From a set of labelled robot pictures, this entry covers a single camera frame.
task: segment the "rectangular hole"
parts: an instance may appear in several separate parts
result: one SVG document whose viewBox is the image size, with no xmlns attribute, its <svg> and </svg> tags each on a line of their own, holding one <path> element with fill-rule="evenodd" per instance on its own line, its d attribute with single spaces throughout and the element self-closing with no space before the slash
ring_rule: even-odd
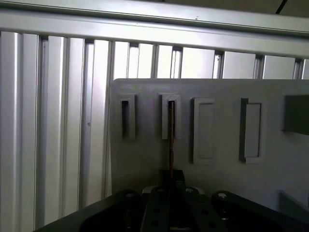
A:
<svg viewBox="0 0 309 232">
<path fill-rule="evenodd" d="M 264 59 L 265 59 L 265 57 L 262 56 L 262 55 L 255 55 L 253 79 L 262 79 L 263 78 Z"/>
<path fill-rule="evenodd" d="M 122 101 L 122 137 L 127 138 L 129 134 L 129 102 Z"/>
<path fill-rule="evenodd" d="M 215 51 L 213 62 L 213 79 L 221 79 L 223 74 L 224 52 Z"/>
<path fill-rule="evenodd" d="M 302 79 L 303 70 L 304 69 L 304 60 L 303 59 L 295 59 L 294 71 L 293 71 L 293 79 Z"/>
<path fill-rule="evenodd" d="M 175 111 L 176 111 L 175 101 L 169 101 L 168 107 L 169 107 L 169 137 L 171 135 L 175 137 Z"/>
</svg>

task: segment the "screw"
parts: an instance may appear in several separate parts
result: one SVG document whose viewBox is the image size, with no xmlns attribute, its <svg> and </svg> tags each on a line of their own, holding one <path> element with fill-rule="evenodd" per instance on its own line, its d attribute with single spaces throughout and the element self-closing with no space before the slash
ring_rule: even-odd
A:
<svg viewBox="0 0 309 232">
<path fill-rule="evenodd" d="M 227 197 L 227 195 L 225 193 L 219 193 L 218 196 L 223 198 L 223 199 Z"/>
<path fill-rule="evenodd" d="M 191 189 L 191 188 L 186 188 L 185 191 L 191 193 L 191 192 L 193 192 L 193 189 Z"/>
</svg>

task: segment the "white panel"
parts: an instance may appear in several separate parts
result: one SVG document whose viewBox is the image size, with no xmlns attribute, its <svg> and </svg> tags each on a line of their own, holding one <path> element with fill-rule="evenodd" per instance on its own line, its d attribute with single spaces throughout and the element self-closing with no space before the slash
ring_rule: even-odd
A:
<svg viewBox="0 0 309 232">
<path fill-rule="evenodd" d="M 39 36 L 23 36 L 21 232 L 34 230 Z"/>
<path fill-rule="evenodd" d="M 253 79 L 254 62 L 254 54 L 225 52 L 222 78 Z"/>
<path fill-rule="evenodd" d="M 67 124 L 63 215 L 78 208 L 79 163 L 83 105 L 84 40 L 70 39 L 67 83 Z"/>
<path fill-rule="evenodd" d="M 212 78 L 214 50 L 183 48 L 182 78 Z"/>
<path fill-rule="evenodd" d="M 20 228 L 21 35 L 1 32 L 0 231 Z"/>
<path fill-rule="evenodd" d="M 107 114 L 109 87 L 109 42 L 95 40 L 91 107 L 91 141 L 86 205 L 101 200 L 105 194 L 107 149 Z"/>
<path fill-rule="evenodd" d="M 156 78 L 170 78 L 172 49 L 172 46 L 159 46 L 158 70 Z"/>
<path fill-rule="evenodd" d="M 180 78 L 181 68 L 182 68 L 182 51 L 173 50 L 172 51 L 172 64 L 171 64 L 171 78 Z"/>
<path fill-rule="evenodd" d="M 114 70 L 113 80 L 127 77 L 127 66 L 129 59 L 129 43 L 115 42 L 114 43 Z"/>
<path fill-rule="evenodd" d="M 295 59 L 265 56 L 263 79 L 292 79 Z"/>
<path fill-rule="evenodd" d="M 131 46 L 129 48 L 129 61 L 128 61 L 128 78 L 137 78 L 137 71 L 139 68 L 139 47 Z"/>
<path fill-rule="evenodd" d="M 304 69 L 302 79 L 309 79 L 309 59 L 304 60 Z"/>
<path fill-rule="evenodd" d="M 151 77 L 153 47 L 152 44 L 140 44 L 138 78 Z"/>
<path fill-rule="evenodd" d="M 50 36 L 47 81 L 44 224 L 62 217 L 66 39 Z"/>
</svg>

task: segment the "gray plastic board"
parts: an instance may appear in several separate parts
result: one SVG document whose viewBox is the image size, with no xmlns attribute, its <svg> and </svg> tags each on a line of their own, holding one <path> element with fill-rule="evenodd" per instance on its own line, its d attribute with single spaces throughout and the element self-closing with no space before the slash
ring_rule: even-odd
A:
<svg viewBox="0 0 309 232">
<path fill-rule="evenodd" d="M 112 191 L 158 185 L 168 168 L 167 102 L 175 101 L 174 166 L 188 186 L 273 209 L 284 190 L 307 205 L 309 137 L 282 131 L 284 96 L 306 94 L 305 80 L 114 81 Z"/>
</svg>

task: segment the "black metal base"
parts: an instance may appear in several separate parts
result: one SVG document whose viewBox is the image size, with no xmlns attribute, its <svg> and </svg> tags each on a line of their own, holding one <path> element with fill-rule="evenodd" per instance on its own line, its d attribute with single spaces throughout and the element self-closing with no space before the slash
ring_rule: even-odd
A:
<svg viewBox="0 0 309 232">
<path fill-rule="evenodd" d="M 183 172 L 162 172 L 162 185 L 139 195 L 114 194 L 37 232 L 309 232 L 309 225 L 227 191 L 211 199 L 186 187 Z"/>
</svg>

